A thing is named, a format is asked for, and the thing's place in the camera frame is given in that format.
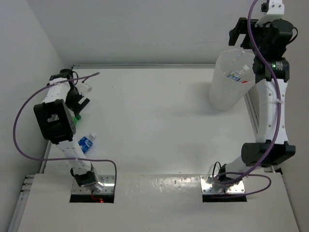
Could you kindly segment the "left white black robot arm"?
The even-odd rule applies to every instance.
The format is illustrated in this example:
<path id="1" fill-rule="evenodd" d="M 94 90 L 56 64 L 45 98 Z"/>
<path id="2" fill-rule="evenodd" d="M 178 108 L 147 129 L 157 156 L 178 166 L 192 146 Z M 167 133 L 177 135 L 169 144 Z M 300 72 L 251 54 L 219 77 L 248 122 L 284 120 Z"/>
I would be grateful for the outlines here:
<path id="1" fill-rule="evenodd" d="M 55 144 L 70 159 L 70 173 L 78 186 L 96 191 L 96 171 L 78 144 L 72 115 L 78 116 L 90 99 L 75 86 L 73 73 L 70 69 L 62 69 L 59 74 L 52 75 L 46 97 L 33 110 L 44 139 Z"/>

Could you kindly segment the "blue label small bottle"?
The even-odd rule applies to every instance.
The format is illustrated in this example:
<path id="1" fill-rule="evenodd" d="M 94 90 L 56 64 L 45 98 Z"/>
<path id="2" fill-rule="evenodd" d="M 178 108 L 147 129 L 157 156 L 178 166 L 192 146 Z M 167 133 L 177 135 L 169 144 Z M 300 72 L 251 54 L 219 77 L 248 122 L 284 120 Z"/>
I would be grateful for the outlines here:
<path id="1" fill-rule="evenodd" d="M 87 136 L 84 136 L 83 138 L 79 140 L 78 145 L 80 146 L 84 154 L 87 153 L 89 149 L 92 147 L 96 137 L 97 137 L 97 134 L 93 132 L 93 133 L 88 134 Z"/>

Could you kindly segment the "clear unlabelled plastic bottle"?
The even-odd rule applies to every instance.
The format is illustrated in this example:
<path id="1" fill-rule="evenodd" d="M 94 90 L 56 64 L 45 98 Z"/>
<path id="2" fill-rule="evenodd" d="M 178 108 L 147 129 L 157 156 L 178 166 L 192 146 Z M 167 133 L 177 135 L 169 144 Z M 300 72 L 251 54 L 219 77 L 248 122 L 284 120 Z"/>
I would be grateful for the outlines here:
<path id="1" fill-rule="evenodd" d="M 248 52 L 236 50 L 233 58 L 230 60 L 228 68 L 229 72 L 226 73 L 228 76 L 232 71 L 243 72 L 242 78 L 246 76 L 250 70 L 250 65 L 253 62 L 253 55 Z"/>

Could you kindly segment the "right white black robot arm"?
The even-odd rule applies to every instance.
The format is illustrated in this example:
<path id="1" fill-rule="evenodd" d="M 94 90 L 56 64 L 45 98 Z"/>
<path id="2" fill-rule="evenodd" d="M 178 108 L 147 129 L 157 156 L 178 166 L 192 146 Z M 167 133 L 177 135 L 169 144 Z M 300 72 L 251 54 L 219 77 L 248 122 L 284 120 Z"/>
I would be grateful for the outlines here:
<path id="1" fill-rule="evenodd" d="M 283 19 L 262 25 L 257 20 L 239 18 L 229 32 L 229 45 L 235 45 L 241 34 L 245 35 L 244 49 L 254 52 L 253 73 L 259 98 L 259 119 L 256 141 L 244 143 L 241 155 L 224 164 L 217 180 L 225 185 L 240 181 L 258 168 L 278 166 L 295 154 L 289 144 L 285 129 L 285 93 L 290 79 L 290 65 L 283 57 L 287 45 L 298 36 L 298 29 Z"/>

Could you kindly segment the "blue white label clear bottle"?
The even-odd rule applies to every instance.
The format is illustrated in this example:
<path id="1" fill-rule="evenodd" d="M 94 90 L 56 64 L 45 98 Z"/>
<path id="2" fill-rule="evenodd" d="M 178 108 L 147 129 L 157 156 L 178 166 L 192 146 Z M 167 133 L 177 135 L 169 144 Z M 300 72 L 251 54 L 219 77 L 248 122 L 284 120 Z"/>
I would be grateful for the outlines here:
<path id="1" fill-rule="evenodd" d="M 240 82 L 243 76 L 243 72 L 232 71 L 227 78 L 234 80 L 236 82 Z"/>

